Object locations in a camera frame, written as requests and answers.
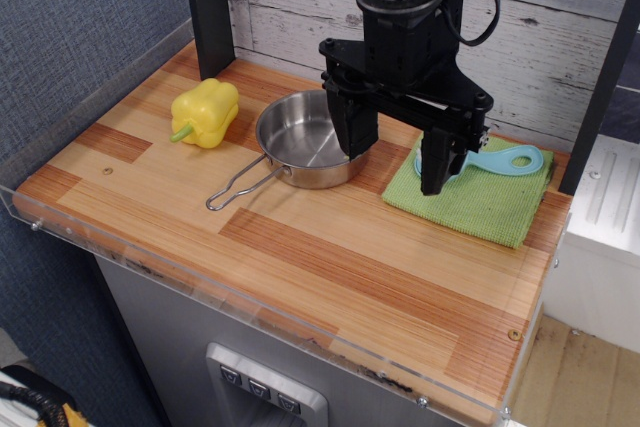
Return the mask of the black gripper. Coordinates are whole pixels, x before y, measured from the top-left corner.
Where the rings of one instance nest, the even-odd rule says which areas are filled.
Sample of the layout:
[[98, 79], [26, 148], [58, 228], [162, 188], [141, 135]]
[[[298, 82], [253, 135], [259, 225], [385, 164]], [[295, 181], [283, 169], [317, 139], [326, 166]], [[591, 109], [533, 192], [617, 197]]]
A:
[[424, 132], [422, 194], [438, 195], [487, 135], [493, 99], [462, 73], [456, 57], [460, 45], [475, 46], [489, 34], [463, 38], [458, 6], [401, 15], [367, 11], [364, 27], [361, 41], [327, 38], [319, 45], [339, 146], [349, 160], [364, 154], [379, 139], [380, 114], [409, 124]]

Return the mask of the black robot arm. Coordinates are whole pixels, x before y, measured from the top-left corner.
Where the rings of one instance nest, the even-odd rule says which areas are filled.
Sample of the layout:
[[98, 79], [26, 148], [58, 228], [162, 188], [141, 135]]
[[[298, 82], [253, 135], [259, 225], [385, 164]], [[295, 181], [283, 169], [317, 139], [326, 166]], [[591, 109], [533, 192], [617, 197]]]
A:
[[319, 51], [329, 113], [342, 151], [355, 159], [378, 139], [384, 114], [423, 133], [421, 191], [437, 195], [460, 173], [468, 152], [487, 137], [493, 98], [462, 73], [460, 45], [485, 42], [497, 23], [475, 39], [461, 33], [464, 0], [356, 0], [361, 41], [328, 38]]

